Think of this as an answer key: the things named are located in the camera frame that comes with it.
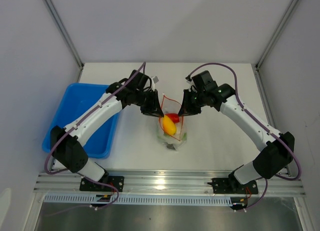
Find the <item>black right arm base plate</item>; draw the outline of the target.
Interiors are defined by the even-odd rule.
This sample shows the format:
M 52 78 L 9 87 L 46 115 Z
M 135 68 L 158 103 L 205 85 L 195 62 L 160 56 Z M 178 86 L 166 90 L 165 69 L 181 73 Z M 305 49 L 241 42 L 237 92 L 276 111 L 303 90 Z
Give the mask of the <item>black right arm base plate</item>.
M 226 177 L 216 177 L 212 178 L 207 184 L 212 187 L 214 194 L 257 195 L 259 193 L 258 185 L 255 180 L 246 184 L 240 184 L 237 181 L 230 180 Z

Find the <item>aluminium corner post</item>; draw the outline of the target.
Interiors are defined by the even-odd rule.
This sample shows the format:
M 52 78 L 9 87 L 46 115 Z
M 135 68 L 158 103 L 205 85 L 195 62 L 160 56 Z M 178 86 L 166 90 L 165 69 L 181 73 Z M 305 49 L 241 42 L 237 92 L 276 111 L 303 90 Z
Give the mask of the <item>aluminium corner post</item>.
M 54 4 L 54 2 L 52 0 L 42 0 L 45 7 L 47 8 L 54 24 L 56 25 L 62 39 L 64 40 L 67 48 L 69 49 L 76 65 L 78 66 L 78 68 L 80 70 L 82 70 L 82 68 L 84 67 L 84 63 L 82 62 L 82 59 L 74 45 L 74 42 L 72 41 L 66 27 L 65 24 Z
M 271 51 L 277 44 L 279 38 L 281 37 L 282 33 L 284 32 L 286 26 L 288 25 L 289 21 L 293 17 L 296 9 L 298 8 L 300 2 L 302 0 L 290 0 L 288 6 L 284 10 L 278 24 L 276 25 L 270 39 L 268 40 L 265 48 L 263 49 L 259 59 L 255 64 L 255 69 L 259 72 L 262 68 L 264 62 L 266 61 L 267 57 L 271 54 Z

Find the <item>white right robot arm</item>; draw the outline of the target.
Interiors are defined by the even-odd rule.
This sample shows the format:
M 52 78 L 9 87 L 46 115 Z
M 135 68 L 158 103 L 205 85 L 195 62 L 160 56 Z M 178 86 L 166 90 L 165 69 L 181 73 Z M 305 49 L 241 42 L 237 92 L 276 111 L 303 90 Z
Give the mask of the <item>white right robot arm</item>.
M 198 115 L 202 107 L 215 108 L 231 119 L 259 151 L 253 161 L 238 167 L 228 176 L 228 187 L 232 192 L 241 192 L 253 180 L 270 179 L 292 162 L 293 157 L 288 149 L 294 147 L 293 135 L 290 132 L 281 133 L 249 114 L 233 87 L 227 83 L 217 85 L 207 70 L 186 79 L 190 86 L 183 91 L 178 112 L 180 117 Z

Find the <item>grey toy fish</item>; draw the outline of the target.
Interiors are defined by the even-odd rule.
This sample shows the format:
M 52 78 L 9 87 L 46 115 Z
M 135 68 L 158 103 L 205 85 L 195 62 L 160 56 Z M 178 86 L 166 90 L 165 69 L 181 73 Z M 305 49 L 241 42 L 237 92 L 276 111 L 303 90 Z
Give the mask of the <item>grey toy fish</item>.
M 169 149 L 169 150 L 175 150 L 175 146 L 173 144 L 167 144 L 166 147 Z

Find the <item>right side aluminium rail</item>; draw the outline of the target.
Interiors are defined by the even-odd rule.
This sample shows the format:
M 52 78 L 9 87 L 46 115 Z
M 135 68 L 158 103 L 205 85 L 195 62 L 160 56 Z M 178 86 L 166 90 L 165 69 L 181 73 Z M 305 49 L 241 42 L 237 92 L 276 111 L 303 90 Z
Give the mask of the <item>right side aluminium rail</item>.
M 278 124 L 276 122 L 275 116 L 273 114 L 272 111 L 272 107 L 271 107 L 271 100 L 269 95 L 267 94 L 267 90 L 265 88 L 265 85 L 263 83 L 262 80 L 262 76 L 259 72 L 259 70 L 257 69 L 255 64 L 251 64 L 252 70 L 253 70 L 253 74 L 255 77 L 255 81 L 256 81 L 256 85 L 260 94 L 260 98 L 262 101 L 262 105 L 263 105 L 263 109 L 266 115 L 266 119 L 269 125 L 271 125 L 272 127 L 278 129 L 279 131 L 283 131 L 286 132 L 285 129 L 279 128 Z

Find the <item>left aluminium corner post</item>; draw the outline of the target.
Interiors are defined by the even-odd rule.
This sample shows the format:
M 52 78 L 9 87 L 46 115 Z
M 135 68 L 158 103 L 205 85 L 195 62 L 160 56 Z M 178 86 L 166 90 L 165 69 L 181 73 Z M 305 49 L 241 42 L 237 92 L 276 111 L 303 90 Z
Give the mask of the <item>left aluminium corner post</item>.
M 54 2 L 52 0 L 42 0 L 45 7 L 47 8 L 54 24 L 56 25 L 62 39 L 64 40 L 67 48 L 69 49 L 76 65 L 78 66 L 78 68 L 80 70 L 82 70 L 82 68 L 84 67 L 84 63 L 82 62 L 82 59 L 74 45 L 74 42 L 72 41 L 66 27 L 65 24 L 54 4 Z

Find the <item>orange red toy mango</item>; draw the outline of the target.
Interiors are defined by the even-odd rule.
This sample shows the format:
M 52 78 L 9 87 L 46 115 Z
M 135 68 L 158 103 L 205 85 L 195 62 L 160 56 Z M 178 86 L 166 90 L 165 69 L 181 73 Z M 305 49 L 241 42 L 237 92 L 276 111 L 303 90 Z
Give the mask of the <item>orange red toy mango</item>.
M 176 113 L 167 113 L 166 116 L 175 124 L 180 122 L 180 118 Z

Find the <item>yellow toy lemon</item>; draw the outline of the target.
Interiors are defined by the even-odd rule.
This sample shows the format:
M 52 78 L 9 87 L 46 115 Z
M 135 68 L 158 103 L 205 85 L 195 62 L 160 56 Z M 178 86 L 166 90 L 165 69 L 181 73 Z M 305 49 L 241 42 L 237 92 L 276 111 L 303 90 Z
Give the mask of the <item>yellow toy lemon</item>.
M 162 118 L 163 131 L 169 135 L 173 136 L 177 132 L 175 123 L 173 123 L 166 115 Z

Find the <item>right aluminium corner post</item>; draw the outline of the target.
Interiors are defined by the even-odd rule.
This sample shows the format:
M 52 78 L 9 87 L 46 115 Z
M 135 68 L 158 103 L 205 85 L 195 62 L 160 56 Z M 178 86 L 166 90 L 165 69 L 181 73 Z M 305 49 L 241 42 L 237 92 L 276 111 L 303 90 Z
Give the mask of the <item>right aluminium corner post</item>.
M 264 62 L 266 61 L 267 57 L 271 54 L 271 51 L 277 44 L 279 38 L 281 37 L 282 33 L 284 32 L 286 26 L 288 25 L 289 21 L 293 17 L 296 9 L 298 8 L 300 2 L 302 0 L 290 0 L 288 6 L 284 10 L 278 24 L 276 25 L 270 39 L 268 40 L 265 48 L 263 49 L 259 59 L 255 64 L 255 69 L 259 72 L 262 68 Z

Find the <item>clear orange-zipper zip bag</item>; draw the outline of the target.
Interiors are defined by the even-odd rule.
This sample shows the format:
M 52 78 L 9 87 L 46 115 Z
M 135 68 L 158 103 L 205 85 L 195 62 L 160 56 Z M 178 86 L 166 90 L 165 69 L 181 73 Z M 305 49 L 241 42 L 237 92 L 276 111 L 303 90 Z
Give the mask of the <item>clear orange-zipper zip bag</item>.
M 183 116 L 178 115 L 181 104 L 163 94 L 160 107 L 164 117 L 156 123 L 157 139 L 167 149 L 177 151 L 187 141 L 187 123 Z

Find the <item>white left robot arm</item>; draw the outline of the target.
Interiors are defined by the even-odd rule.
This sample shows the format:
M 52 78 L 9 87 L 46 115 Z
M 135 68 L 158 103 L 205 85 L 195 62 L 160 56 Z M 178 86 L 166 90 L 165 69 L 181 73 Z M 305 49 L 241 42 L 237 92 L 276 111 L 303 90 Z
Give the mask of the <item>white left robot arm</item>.
M 145 116 L 162 118 L 154 77 L 140 70 L 133 70 L 128 78 L 110 84 L 102 96 L 73 122 L 50 131 L 48 157 L 59 161 L 65 171 L 81 175 L 90 181 L 97 191 L 109 184 L 109 173 L 89 158 L 84 146 L 91 136 L 110 118 L 124 108 L 135 105 Z

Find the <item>white green toy cauliflower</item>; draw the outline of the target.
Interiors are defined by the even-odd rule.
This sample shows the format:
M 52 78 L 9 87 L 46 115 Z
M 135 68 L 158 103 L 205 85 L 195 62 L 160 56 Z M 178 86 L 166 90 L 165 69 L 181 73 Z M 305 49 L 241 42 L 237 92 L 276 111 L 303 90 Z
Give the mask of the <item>white green toy cauliflower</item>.
M 182 146 L 187 141 L 187 133 L 183 133 L 180 139 L 176 139 L 175 137 L 169 136 L 166 133 L 158 136 L 158 140 L 167 148 L 167 144 L 172 144 L 177 150 L 180 146 Z

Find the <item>aluminium front frame rail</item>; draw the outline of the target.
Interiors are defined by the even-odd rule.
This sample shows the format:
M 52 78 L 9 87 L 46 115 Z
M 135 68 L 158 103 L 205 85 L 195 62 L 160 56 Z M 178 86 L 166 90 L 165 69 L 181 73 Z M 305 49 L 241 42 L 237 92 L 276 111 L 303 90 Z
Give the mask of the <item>aluminium front frame rail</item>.
M 213 193 L 208 184 L 213 178 L 226 178 L 228 171 L 184 170 L 110 170 L 112 176 L 123 176 L 122 194 L 160 196 L 204 196 Z M 35 193 L 79 193 L 81 177 L 71 172 L 49 175 L 38 174 Z M 306 196 L 301 180 L 287 181 L 273 177 L 268 182 L 257 180 L 260 194 L 266 197 L 302 198 Z

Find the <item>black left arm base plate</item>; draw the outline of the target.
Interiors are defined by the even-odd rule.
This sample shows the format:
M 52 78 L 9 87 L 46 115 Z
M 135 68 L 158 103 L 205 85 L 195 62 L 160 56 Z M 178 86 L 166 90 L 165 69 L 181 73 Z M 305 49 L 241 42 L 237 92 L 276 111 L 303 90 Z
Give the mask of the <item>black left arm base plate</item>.
M 82 178 L 79 185 L 79 190 L 82 192 L 115 192 L 116 188 L 119 192 L 123 191 L 125 184 L 124 176 L 110 175 L 106 179 L 97 182 L 92 182 L 87 178 Z

